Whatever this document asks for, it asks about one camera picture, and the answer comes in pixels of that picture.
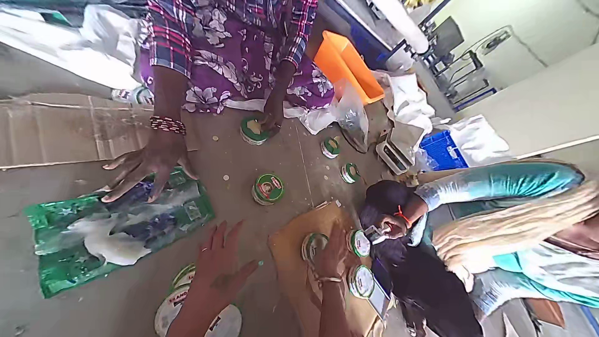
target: plaid shirt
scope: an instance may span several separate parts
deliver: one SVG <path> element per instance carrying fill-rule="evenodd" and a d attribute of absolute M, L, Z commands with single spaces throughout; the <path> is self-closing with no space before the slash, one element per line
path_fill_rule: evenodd
<path fill-rule="evenodd" d="M 150 65 L 162 65 L 191 76 L 195 3 L 198 0 L 148 0 Z M 281 8 L 289 0 L 216 0 L 218 5 L 235 13 L 242 21 L 261 28 L 280 28 Z M 304 55 L 316 17 L 318 0 L 291 0 L 290 29 L 282 60 L 296 67 Z"/>

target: brown paper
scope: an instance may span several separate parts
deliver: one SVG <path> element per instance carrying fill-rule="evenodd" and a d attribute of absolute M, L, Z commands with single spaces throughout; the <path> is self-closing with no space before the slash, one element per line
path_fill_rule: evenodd
<path fill-rule="evenodd" d="M 0 101 L 0 168 L 109 160 L 143 148 L 152 106 L 74 94 Z M 190 116 L 181 113 L 186 125 Z M 187 149 L 197 149 L 188 127 Z"/>
<path fill-rule="evenodd" d="M 343 209 L 331 203 L 321 209 L 302 214 L 293 219 L 285 227 L 268 239 L 268 246 L 273 254 L 277 267 L 277 278 L 282 292 L 289 298 L 291 305 L 301 322 L 304 337 L 317 337 L 320 325 L 320 310 L 318 304 L 321 294 L 314 289 L 314 282 L 310 282 L 308 267 L 301 258 L 301 244 L 310 233 L 323 233 L 329 235 L 335 220 L 345 226 L 347 230 L 353 228 L 353 220 Z M 353 255 L 346 260 L 346 272 L 352 264 L 359 264 L 360 260 Z M 361 261 L 370 267 L 370 259 Z M 377 320 L 377 314 L 367 300 L 358 299 L 345 291 L 346 317 L 350 330 L 356 336 L 366 336 Z"/>

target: white tube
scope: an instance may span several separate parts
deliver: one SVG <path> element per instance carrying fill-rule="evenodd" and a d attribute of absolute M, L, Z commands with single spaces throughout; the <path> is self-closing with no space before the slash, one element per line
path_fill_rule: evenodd
<path fill-rule="evenodd" d="M 372 0 L 374 5 L 383 12 L 391 25 L 395 27 L 416 53 L 421 54 L 428 50 L 428 40 L 417 24 L 410 18 L 408 12 L 399 0 Z"/>

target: red bangle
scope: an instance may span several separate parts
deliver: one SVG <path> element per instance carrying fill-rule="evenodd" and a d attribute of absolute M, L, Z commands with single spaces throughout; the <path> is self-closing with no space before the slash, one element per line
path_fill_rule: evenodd
<path fill-rule="evenodd" d="M 187 134 L 185 130 L 185 124 L 181 121 L 175 121 L 169 117 L 152 116 L 150 117 L 150 128 L 154 130 L 171 131 L 174 133 L 180 133 L 185 136 Z"/>
<path fill-rule="evenodd" d="M 403 218 L 408 224 L 411 224 L 410 220 L 406 218 L 406 216 L 401 212 L 401 206 L 397 205 L 397 212 L 393 214 L 394 216 L 398 216 Z"/>

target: clear plastic bag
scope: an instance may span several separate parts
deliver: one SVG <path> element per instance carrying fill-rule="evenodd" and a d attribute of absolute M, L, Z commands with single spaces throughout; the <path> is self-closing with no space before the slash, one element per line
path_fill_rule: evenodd
<path fill-rule="evenodd" d="M 418 148 L 418 150 L 416 150 L 416 152 L 414 153 L 413 168 L 417 173 L 431 172 L 434 171 L 437 167 L 439 167 L 437 161 L 433 159 L 431 156 L 429 156 L 425 150 L 421 148 Z"/>
<path fill-rule="evenodd" d="M 368 150 L 368 117 L 358 91 L 346 79 L 335 83 L 335 96 L 341 97 L 335 107 L 335 117 L 347 141 L 356 150 Z"/>

